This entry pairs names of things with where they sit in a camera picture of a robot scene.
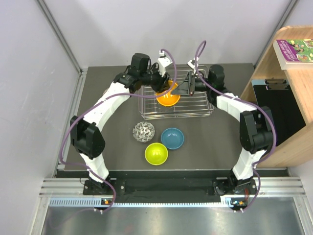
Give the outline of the orange bowl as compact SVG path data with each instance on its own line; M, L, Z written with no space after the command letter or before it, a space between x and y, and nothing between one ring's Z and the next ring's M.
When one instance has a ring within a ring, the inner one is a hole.
M170 107L178 103L178 101L180 100L180 95L175 95L175 94L172 94L171 92L172 90L167 94L165 94L165 92L155 93L155 95L160 95L160 94L162 95L156 98L157 102L160 105L166 106L166 107Z

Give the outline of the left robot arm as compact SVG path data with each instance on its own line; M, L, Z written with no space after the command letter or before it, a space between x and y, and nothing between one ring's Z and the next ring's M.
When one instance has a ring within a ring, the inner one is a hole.
M148 55L135 53L124 72L117 74L106 92L94 106L81 116L70 121L70 142L83 158L89 171L89 178L100 194L110 191L109 170L105 166L103 150L105 140L102 130L117 108L131 96L139 96L142 86L149 86L156 93L168 93L169 74L166 69L175 61L168 51L160 50L159 58L151 62Z

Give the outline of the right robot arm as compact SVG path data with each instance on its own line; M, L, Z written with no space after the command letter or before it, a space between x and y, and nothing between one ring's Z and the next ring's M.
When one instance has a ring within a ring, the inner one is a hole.
M226 181L215 180L213 187L217 195L229 192L238 194L252 183L254 170L270 147L276 144L273 133L271 110L239 99L224 85L224 69L212 65L207 77L191 65L185 80L174 89L174 94L192 96L194 92L205 92L208 102L227 112L239 122L239 137L242 145L239 158L230 170Z

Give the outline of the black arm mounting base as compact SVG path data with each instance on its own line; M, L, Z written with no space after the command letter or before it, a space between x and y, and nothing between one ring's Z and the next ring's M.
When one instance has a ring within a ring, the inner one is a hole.
M237 180L229 170L143 170L112 171L108 182L88 178L84 195L109 196L126 202L209 202L226 194L253 195L256 183L252 178Z

